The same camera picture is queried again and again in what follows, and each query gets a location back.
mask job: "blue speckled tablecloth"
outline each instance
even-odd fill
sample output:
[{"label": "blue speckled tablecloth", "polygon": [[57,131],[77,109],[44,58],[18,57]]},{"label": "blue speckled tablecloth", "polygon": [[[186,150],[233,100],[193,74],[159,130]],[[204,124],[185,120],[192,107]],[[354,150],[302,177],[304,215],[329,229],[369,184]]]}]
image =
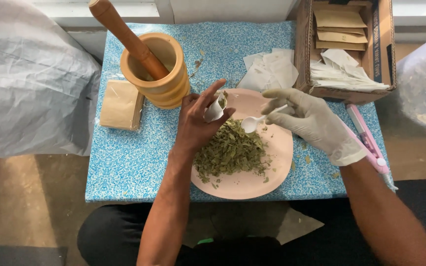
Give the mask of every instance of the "blue speckled tablecloth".
[{"label": "blue speckled tablecloth", "polygon": [[[227,78],[226,88],[234,88],[246,73],[243,57],[272,48],[295,47],[295,22],[253,24],[244,22],[198,23],[189,25],[128,24],[136,34],[163,32],[180,42],[185,53],[188,73],[195,69],[195,60],[203,58],[198,72],[191,78],[192,92],[200,93],[213,81]],[[101,103],[107,80],[124,80],[119,68],[123,45],[108,32],[105,57],[99,88],[96,118],[99,119]],[[345,106],[328,103],[331,109],[351,128],[355,129]],[[138,132],[109,129],[95,123],[93,144],[88,170],[86,201],[136,201],[152,202],[159,189],[167,154],[177,132],[178,112],[162,110],[146,100],[142,111],[141,129]],[[359,108],[379,148],[387,160],[379,121],[373,103]],[[336,166],[326,155],[294,139],[295,171],[273,192],[255,198],[258,201],[322,199],[346,195]],[[392,185],[388,176],[386,182]],[[193,184],[192,201],[225,201],[199,190]]]}]

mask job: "stack of kraft paper bags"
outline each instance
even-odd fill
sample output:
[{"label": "stack of kraft paper bags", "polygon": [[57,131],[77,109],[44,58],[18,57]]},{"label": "stack of kraft paper bags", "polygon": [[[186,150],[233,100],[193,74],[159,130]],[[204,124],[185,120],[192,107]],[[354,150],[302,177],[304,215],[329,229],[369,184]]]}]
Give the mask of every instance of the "stack of kraft paper bags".
[{"label": "stack of kraft paper bags", "polygon": [[314,5],[317,49],[334,48],[364,51],[367,38],[359,6]]}]

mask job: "mortar and pestle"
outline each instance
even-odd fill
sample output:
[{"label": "mortar and pestle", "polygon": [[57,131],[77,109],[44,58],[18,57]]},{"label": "mortar and pestle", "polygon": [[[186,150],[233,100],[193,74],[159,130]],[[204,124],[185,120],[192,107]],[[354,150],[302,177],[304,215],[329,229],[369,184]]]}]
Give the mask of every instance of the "mortar and pestle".
[{"label": "mortar and pestle", "polygon": [[182,47],[172,36],[146,33],[136,36],[109,0],[91,0],[92,15],[118,38],[125,49],[121,72],[139,92],[162,109],[174,109],[190,94]]}]

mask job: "hand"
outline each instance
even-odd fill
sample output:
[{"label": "hand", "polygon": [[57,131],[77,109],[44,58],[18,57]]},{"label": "hand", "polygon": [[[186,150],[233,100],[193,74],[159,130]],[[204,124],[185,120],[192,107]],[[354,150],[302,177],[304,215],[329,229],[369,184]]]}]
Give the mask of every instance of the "hand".
[{"label": "hand", "polygon": [[[323,99],[295,88],[269,89],[262,95],[275,98],[261,111],[261,114],[268,115],[266,124],[279,125],[301,136],[312,146],[323,150],[333,165],[346,166],[366,156]],[[289,107],[269,114],[285,104]]]},{"label": "hand", "polygon": [[205,108],[216,100],[216,91],[226,83],[225,79],[217,80],[201,95],[192,93],[183,97],[182,108],[178,118],[177,137],[174,148],[181,150],[184,156],[194,156],[195,153],[208,144],[216,131],[236,111],[234,108],[226,108],[221,118],[207,123],[203,118]]}]

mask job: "floor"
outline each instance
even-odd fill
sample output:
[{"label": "floor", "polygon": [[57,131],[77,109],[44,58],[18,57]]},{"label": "floor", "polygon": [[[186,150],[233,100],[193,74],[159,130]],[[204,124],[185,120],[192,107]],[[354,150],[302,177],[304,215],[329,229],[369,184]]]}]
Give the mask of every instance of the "floor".
[{"label": "floor", "polygon": [[[398,46],[398,58],[416,47]],[[384,141],[395,180],[426,178],[426,140],[384,136]],[[66,265],[86,265],[76,248],[78,228],[107,203],[84,202],[88,162],[65,154],[0,159],[0,245],[68,247]],[[185,244],[241,233],[275,236],[284,243],[320,226],[286,202],[193,203]]]}]

